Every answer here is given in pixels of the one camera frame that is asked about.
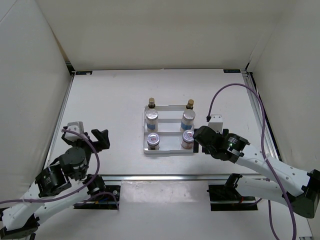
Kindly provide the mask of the short white-lid jar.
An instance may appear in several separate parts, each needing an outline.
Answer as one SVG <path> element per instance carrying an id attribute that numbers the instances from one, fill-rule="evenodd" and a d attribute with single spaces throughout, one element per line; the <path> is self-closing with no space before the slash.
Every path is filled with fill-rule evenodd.
<path id="1" fill-rule="evenodd" d="M 192 130 L 185 130 L 182 134 L 181 138 L 181 147 L 187 150 L 190 150 L 193 148 L 194 145 L 194 131 Z"/>
<path id="2" fill-rule="evenodd" d="M 146 142 L 148 150 L 160 149 L 160 136 L 156 132 L 149 133 Z"/>

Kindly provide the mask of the tall silver-lid jar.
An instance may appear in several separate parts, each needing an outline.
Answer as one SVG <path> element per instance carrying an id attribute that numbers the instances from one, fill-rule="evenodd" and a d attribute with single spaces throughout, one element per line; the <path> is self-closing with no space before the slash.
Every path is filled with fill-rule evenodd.
<path id="1" fill-rule="evenodd" d="M 145 112 L 146 127 L 149 132 L 158 131 L 159 113 L 156 109 L 150 108 Z"/>
<path id="2" fill-rule="evenodd" d="M 193 109 L 186 109 L 182 114 L 180 130 L 184 132 L 193 129 L 195 117 L 196 113 Z"/>

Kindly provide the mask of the brown sauce bottle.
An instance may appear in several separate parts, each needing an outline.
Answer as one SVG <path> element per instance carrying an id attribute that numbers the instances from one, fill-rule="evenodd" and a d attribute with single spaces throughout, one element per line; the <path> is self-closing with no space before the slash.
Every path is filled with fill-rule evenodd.
<path id="1" fill-rule="evenodd" d="M 148 99 L 148 108 L 149 109 L 154 109 L 155 107 L 156 107 L 155 99 L 153 97 L 150 97 Z"/>
<path id="2" fill-rule="evenodd" d="M 192 110 L 194 108 L 194 100 L 193 99 L 189 99 L 185 108 L 189 109 L 189 110 Z"/>

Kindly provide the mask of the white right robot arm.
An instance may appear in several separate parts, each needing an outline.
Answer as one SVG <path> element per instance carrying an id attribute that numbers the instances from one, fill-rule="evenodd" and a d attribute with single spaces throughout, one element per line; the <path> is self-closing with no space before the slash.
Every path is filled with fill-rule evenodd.
<path id="1" fill-rule="evenodd" d="M 193 139 L 214 159 L 246 167 L 267 178 L 257 180 L 231 174 L 224 185 L 224 193 L 230 200 L 252 196 L 286 205 L 304 218 L 315 217 L 320 201 L 318 170 L 307 172 L 264 156 L 247 139 L 228 129 L 218 133 L 208 126 L 201 126 Z"/>

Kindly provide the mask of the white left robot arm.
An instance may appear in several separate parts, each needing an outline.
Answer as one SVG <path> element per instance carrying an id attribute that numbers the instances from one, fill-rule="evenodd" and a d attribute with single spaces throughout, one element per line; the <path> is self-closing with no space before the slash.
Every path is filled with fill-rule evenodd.
<path id="1" fill-rule="evenodd" d="M 95 141 L 75 125 L 65 126 L 61 131 L 62 140 L 70 148 L 35 177 L 28 191 L 12 201 L 13 206 L 0 210 L 2 240 L 32 236 L 41 223 L 63 209 L 88 196 L 100 200 L 105 195 L 103 178 L 97 172 L 87 171 L 91 156 L 110 148 L 108 130 L 91 130 Z"/>

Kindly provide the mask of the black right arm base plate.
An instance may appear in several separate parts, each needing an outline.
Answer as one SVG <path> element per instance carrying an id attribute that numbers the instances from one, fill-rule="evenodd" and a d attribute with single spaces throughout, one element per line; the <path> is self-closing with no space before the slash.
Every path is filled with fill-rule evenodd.
<path id="1" fill-rule="evenodd" d="M 210 210 L 235 212 L 235 211 L 257 211 L 256 198 L 253 196 L 241 196 L 238 192 L 227 189 L 221 184 L 208 186 Z"/>

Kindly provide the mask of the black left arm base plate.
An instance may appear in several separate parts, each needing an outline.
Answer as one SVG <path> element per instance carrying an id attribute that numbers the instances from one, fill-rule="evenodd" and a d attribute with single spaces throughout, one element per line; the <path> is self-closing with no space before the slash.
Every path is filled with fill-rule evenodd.
<path id="1" fill-rule="evenodd" d="M 118 210 L 120 207 L 121 182 L 106 181 L 103 190 L 94 192 L 90 197 L 76 203 L 77 210 Z"/>

